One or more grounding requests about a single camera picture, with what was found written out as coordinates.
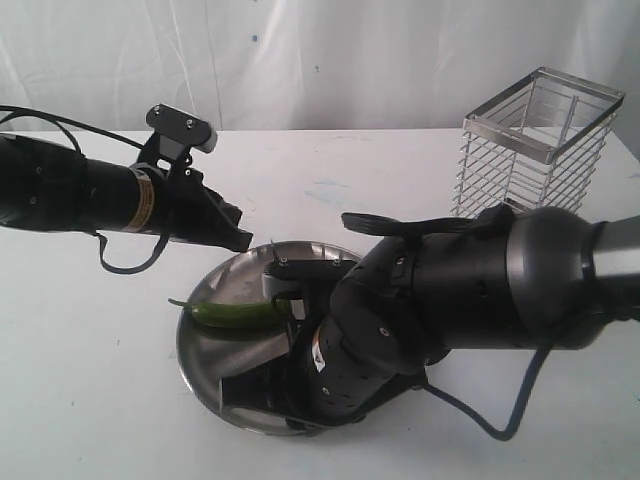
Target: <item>wire basket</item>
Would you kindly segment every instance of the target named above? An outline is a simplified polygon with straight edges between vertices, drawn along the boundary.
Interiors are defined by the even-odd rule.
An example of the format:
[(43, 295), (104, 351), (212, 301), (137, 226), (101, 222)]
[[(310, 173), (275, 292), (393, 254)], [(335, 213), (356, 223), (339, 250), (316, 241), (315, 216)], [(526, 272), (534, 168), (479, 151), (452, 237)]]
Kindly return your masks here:
[(576, 212), (624, 93), (541, 67), (464, 120), (454, 216), (507, 203)]

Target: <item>metal bowl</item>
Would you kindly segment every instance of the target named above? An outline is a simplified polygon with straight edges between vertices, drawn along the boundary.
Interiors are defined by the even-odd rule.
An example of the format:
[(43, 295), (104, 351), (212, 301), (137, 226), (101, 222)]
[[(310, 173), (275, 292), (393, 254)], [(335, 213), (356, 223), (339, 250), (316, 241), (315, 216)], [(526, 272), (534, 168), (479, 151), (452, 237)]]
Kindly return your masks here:
[[(241, 304), (266, 301), (262, 286), (264, 267), (278, 256), (290, 260), (355, 260), (347, 250), (318, 242), (279, 242), (236, 255), (209, 273), (189, 296), (189, 302)], [(282, 418), (246, 409), (222, 411), (219, 382), (245, 372), (288, 351), (281, 327), (235, 331), (203, 327), (184, 310), (177, 333), (180, 370), (196, 397), (213, 413), (247, 430), (269, 435), (300, 435)]]

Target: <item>white backdrop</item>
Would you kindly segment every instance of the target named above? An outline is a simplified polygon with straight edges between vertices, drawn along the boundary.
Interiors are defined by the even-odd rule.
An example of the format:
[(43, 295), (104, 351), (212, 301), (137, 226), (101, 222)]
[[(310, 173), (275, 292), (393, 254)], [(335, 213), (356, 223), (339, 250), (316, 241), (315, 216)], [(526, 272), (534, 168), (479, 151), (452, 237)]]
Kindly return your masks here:
[[(631, 89), (640, 105), (638, 51), (625, 49), (638, 0), (0, 0), (0, 11), (0, 103), (109, 129), (145, 128), (156, 102), (218, 129), (459, 126), (540, 65)], [(637, 74), (616, 84), (630, 64)]]

